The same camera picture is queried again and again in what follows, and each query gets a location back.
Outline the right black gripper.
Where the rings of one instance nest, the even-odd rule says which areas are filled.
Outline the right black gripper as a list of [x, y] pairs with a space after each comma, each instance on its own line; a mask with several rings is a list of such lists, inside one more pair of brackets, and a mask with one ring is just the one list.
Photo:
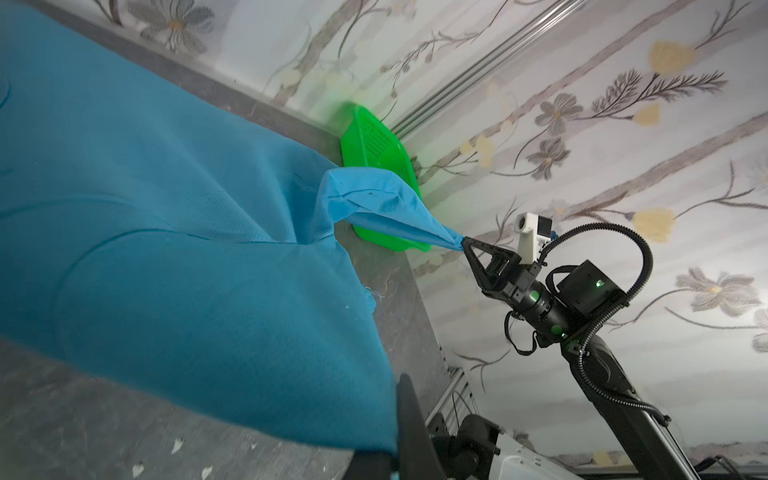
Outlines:
[[464, 237], [461, 246], [485, 296], [502, 301], [515, 312], [527, 312], [538, 302], [538, 263], [520, 265], [516, 252], [471, 237]]

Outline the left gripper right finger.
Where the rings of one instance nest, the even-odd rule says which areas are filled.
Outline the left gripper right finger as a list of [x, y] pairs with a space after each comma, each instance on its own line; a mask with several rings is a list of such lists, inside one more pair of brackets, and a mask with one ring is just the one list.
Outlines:
[[446, 478], [428, 434], [414, 385], [407, 374], [397, 384], [398, 474], [402, 480]]

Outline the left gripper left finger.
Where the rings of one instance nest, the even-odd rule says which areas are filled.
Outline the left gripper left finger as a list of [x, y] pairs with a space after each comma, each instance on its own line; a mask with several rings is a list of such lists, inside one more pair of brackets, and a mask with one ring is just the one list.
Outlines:
[[355, 451], [343, 480], [390, 480], [392, 457], [386, 452]]

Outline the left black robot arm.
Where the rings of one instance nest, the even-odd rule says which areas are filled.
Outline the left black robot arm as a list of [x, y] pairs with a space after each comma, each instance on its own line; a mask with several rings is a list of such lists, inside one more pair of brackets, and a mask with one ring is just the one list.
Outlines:
[[397, 385], [397, 452], [356, 451], [343, 477], [353, 479], [575, 479], [577, 476], [470, 414], [454, 435], [437, 436], [421, 415], [413, 382]]

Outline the teal blue t-shirt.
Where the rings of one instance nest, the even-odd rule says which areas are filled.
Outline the teal blue t-shirt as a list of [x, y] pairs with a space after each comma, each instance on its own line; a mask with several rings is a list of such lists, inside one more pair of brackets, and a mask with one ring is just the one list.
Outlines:
[[395, 453], [343, 220], [461, 242], [394, 173], [338, 167], [2, 3], [4, 338], [228, 423]]

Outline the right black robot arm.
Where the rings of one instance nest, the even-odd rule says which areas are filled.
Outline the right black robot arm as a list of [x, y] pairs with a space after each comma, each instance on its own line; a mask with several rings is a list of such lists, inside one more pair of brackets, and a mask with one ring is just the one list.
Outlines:
[[[566, 296], [537, 276], [556, 247], [589, 231], [612, 231], [629, 238], [640, 250], [642, 265], [627, 291], [606, 275], [566, 267], [574, 287]], [[546, 245], [537, 260], [524, 265], [517, 253], [466, 237], [461, 242], [481, 292], [509, 307], [508, 319], [523, 320], [532, 329], [533, 346], [557, 344], [571, 374], [619, 440], [644, 479], [696, 479], [699, 474], [669, 430], [671, 419], [643, 401], [599, 330], [645, 287], [654, 260], [648, 243], [636, 232], [611, 223], [577, 227]]]

